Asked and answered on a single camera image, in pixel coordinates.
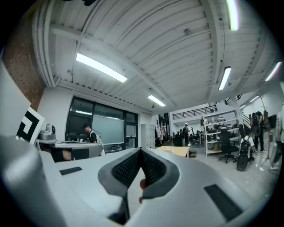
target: person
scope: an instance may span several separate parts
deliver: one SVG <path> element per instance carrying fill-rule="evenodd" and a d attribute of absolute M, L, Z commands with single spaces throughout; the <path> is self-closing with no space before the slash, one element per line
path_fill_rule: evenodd
<path fill-rule="evenodd" d="M 89 123 L 85 123 L 83 125 L 83 128 L 85 129 L 85 132 L 88 134 L 88 139 L 90 143 L 97 143 L 97 135 L 92 130 L 91 125 Z"/>
<path fill-rule="evenodd" d="M 260 151 L 264 151 L 264 146 L 263 146 L 263 125 L 264 125 L 264 120 L 262 113 L 260 111 L 257 111 L 256 113 L 252 114 L 252 119 L 251 119 L 251 125 L 253 127 L 253 119 L 257 119 L 259 126 L 260 126 L 260 134 L 259 136 L 254 136 L 254 141 L 255 141 L 255 148 L 258 150 L 258 138 L 260 140 Z"/>
<path fill-rule="evenodd" d="M 185 143 L 188 144 L 188 124 L 185 124 L 184 129 L 184 134 L 185 134 Z"/>
<path fill-rule="evenodd" d="M 250 137 L 250 131 L 249 130 L 246 130 L 245 131 L 245 139 L 241 139 L 241 143 L 244 142 L 244 140 L 247 140 L 250 144 L 250 150 L 249 150 L 249 159 L 248 161 L 253 161 L 254 160 L 254 157 L 252 156 L 252 153 L 255 151 L 255 145 L 254 145 L 254 142 L 253 142 L 253 139 Z"/>

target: shelf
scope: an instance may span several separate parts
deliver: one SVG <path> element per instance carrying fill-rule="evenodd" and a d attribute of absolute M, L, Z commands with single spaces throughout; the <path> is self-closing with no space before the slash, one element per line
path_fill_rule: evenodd
<path fill-rule="evenodd" d="M 239 128 L 234 128 L 234 129 L 229 129 L 228 132 L 232 132 L 233 130 L 238 130 Z M 220 134 L 221 132 L 217 133 L 207 133 L 207 136 L 215 135 L 215 134 Z"/>
<path fill-rule="evenodd" d="M 238 139 L 240 139 L 240 137 L 241 137 L 241 136 L 232 137 L 232 138 L 230 138 L 230 141 L 238 140 Z M 208 144 L 214 144 L 214 143 L 221 143 L 221 141 L 208 141 L 207 143 L 208 143 Z"/>
<path fill-rule="evenodd" d="M 219 150 L 219 151 L 214 151 L 214 150 L 207 150 L 206 153 L 207 154 L 215 154 L 215 153 L 221 153 L 222 151 Z"/>
<path fill-rule="evenodd" d="M 226 123 L 226 122 L 235 121 L 235 120 L 238 120 L 238 118 L 234 118 L 234 119 L 227 120 L 227 121 L 221 121 L 221 122 L 211 123 L 211 124 L 204 124 L 204 125 L 205 125 L 205 126 L 218 125 L 218 124 L 222 125 L 222 124 L 224 124 L 224 123 Z"/>
<path fill-rule="evenodd" d="M 236 109 L 232 109 L 232 110 L 227 110 L 227 111 L 222 111 L 222 112 L 213 112 L 213 113 L 207 113 L 204 114 L 203 117 L 212 117 L 212 116 L 217 116 L 217 115 L 221 115 L 221 114 L 227 114 L 227 113 L 231 113 L 236 111 Z"/>

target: man in black shirt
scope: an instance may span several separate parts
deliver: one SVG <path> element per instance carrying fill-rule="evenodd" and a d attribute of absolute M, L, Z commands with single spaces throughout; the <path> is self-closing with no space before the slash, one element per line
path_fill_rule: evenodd
<path fill-rule="evenodd" d="M 264 125 L 264 120 L 263 120 L 263 116 L 262 113 L 260 111 L 257 111 L 256 113 L 252 114 L 252 120 L 251 120 L 251 125 L 253 126 L 253 119 L 257 118 L 257 121 L 260 125 L 260 134 L 259 136 L 254 136 L 254 145 L 256 150 L 258 150 L 258 137 L 260 140 L 260 151 L 263 152 L 264 148 L 263 148 L 263 125 Z"/>
<path fill-rule="evenodd" d="M 88 133 L 88 139 L 90 143 L 97 143 L 97 135 L 92 130 L 91 125 L 89 123 L 85 123 L 83 125 L 83 128 L 85 129 L 85 132 Z"/>

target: white cabinet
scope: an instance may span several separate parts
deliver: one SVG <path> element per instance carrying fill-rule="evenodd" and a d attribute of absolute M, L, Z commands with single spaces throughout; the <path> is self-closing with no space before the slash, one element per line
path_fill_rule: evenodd
<path fill-rule="evenodd" d="M 155 149 L 155 125 L 141 125 L 141 146 Z"/>

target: ceiling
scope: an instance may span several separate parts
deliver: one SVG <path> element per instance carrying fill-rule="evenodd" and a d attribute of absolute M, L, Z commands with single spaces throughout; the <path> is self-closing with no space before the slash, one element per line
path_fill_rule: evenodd
<path fill-rule="evenodd" d="M 231 31 L 225 0 L 43 1 L 34 16 L 35 53 L 48 86 L 166 113 L 267 86 L 280 51 L 255 12 L 243 1 L 237 8 L 240 28 Z M 127 80 L 77 62 L 77 53 Z M 219 91 L 227 66 L 230 85 Z M 149 95 L 166 106 L 151 108 Z"/>

